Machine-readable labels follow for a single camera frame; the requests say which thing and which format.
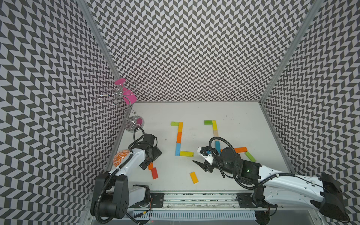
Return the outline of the yellow-green long block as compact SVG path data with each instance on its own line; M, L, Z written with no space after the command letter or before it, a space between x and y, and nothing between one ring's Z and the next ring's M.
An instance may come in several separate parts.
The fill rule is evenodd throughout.
M193 157L194 156L194 152L189 152L189 151L180 151L180 156L182 157Z

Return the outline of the blue block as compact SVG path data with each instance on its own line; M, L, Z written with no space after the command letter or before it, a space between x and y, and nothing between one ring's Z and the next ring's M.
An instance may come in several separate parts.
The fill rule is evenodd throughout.
M180 156L180 153L181 153L181 143L177 143L176 144L175 155Z

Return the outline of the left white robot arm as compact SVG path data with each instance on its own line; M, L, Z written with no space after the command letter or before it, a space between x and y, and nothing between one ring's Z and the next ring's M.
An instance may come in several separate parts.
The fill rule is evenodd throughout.
M132 169L140 167L145 170L162 154L154 135L143 132L139 138L133 139L122 162L95 179L90 213L99 224L127 217L138 225L144 225L146 222L140 217L152 209L163 207L164 193L152 193L147 185L129 186L128 177Z

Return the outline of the yellow block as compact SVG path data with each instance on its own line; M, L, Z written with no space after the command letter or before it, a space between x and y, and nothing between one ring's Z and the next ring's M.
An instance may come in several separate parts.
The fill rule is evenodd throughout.
M212 121L212 128L213 128L213 131L217 131L217 130L218 130L218 126L217 126L217 122L216 122L216 121Z

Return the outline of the teal block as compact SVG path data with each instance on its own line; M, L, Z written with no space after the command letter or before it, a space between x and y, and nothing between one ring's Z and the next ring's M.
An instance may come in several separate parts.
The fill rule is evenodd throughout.
M217 152L220 154L221 153L220 141L215 141L215 147L216 147Z

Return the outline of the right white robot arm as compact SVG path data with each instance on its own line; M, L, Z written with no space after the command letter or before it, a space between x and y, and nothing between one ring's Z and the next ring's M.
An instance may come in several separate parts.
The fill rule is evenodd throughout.
M318 210L327 218L344 223L350 221L340 183L330 174L301 176L244 160L221 137L211 138L207 146L198 147L197 153L204 162L196 164L205 172L218 169L223 178L232 179L250 191L253 207L270 209L281 204L301 205Z

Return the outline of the orange block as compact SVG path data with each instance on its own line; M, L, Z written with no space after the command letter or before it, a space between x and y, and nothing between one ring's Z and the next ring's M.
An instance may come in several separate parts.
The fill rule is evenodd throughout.
M153 168L154 168L153 163L150 163L150 164L148 165L148 170L152 170Z
M247 152L247 148L246 147L240 147L240 148L235 148L235 152L236 153L245 153Z
M177 143L181 143L182 141L182 132L178 132L177 134Z

